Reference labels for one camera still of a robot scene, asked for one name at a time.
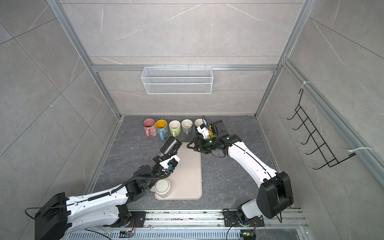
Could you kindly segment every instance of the pink mug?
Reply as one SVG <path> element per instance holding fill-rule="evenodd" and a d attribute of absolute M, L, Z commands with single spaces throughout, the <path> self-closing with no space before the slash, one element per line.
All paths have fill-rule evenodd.
<path fill-rule="evenodd" d="M 154 137 L 157 135 L 157 129 L 155 127 L 155 120 L 153 118 L 147 118 L 143 122 L 144 129 L 148 137 Z"/>

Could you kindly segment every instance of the green mug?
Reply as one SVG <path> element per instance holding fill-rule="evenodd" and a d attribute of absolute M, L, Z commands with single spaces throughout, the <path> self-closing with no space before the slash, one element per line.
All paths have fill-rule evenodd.
<path fill-rule="evenodd" d="M 181 133 L 181 123 L 178 120 L 173 120 L 169 123 L 169 131 L 173 137 L 177 137 Z"/>

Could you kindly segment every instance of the robotic arm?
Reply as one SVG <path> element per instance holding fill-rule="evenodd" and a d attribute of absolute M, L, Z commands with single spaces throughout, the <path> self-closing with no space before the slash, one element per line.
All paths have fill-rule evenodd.
<path fill-rule="evenodd" d="M 187 148 L 203 154 L 220 149 L 235 159 L 253 178 L 259 187 L 256 199 L 241 204 L 237 208 L 237 217 L 241 222 L 260 215 L 273 218 L 293 204 L 292 187 L 289 176 L 285 172 L 277 173 L 255 156 L 236 135 L 229 135 L 221 120 L 208 126 L 197 127 L 201 136 L 187 145 Z"/>
<path fill-rule="evenodd" d="M 66 197 L 64 192 L 54 195 L 35 214 L 35 240 L 58 240 L 100 225 L 128 225 L 131 214 L 126 204 L 143 197 L 157 180 L 171 175 L 180 160 L 176 154 L 181 145 L 169 136 L 160 149 L 162 155 L 153 158 L 154 167 L 139 167 L 132 178 L 111 189 L 77 197 Z"/>

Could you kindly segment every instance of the mug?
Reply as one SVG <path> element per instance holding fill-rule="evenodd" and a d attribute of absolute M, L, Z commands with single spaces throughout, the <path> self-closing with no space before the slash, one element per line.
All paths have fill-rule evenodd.
<path fill-rule="evenodd" d="M 159 134 L 162 141 L 169 136 L 168 123 L 165 120 L 158 120 L 155 124 L 157 133 Z"/>
<path fill-rule="evenodd" d="M 199 133 L 198 131 L 197 131 L 197 127 L 199 127 L 201 124 L 205 124 L 205 125 L 207 125 L 207 121 L 206 120 L 203 120 L 202 118 L 199 118 L 199 119 L 196 119 L 196 121 L 195 121 L 195 132 L 196 132 L 196 135 L 202 135 L 201 133 Z"/>
<path fill-rule="evenodd" d="M 169 130 L 173 137 L 177 137 L 181 133 L 181 123 L 178 120 L 173 120 L 169 123 Z"/>
<path fill-rule="evenodd" d="M 171 193 L 170 182 L 167 179 L 158 180 L 150 191 L 156 192 L 162 198 L 169 197 Z"/>
<path fill-rule="evenodd" d="M 148 137 L 154 137 L 157 135 L 155 120 L 153 118 L 145 119 L 143 122 L 143 126 Z"/>
<path fill-rule="evenodd" d="M 181 122 L 181 126 L 183 128 L 183 132 L 187 135 L 190 135 L 192 134 L 192 126 L 193 126 L 193 122 L 192 120 L 190 119 L 184 119 L 182 122 Z"/>

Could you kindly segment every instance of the blue mug handle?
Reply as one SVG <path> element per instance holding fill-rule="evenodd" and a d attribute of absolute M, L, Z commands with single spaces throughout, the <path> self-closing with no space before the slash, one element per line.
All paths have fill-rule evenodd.
<path fill-rule="evenodd" d="M 161 140 L 163 141 L 164 140 L 163 129 L 159 129 L 159 135 Z"/>

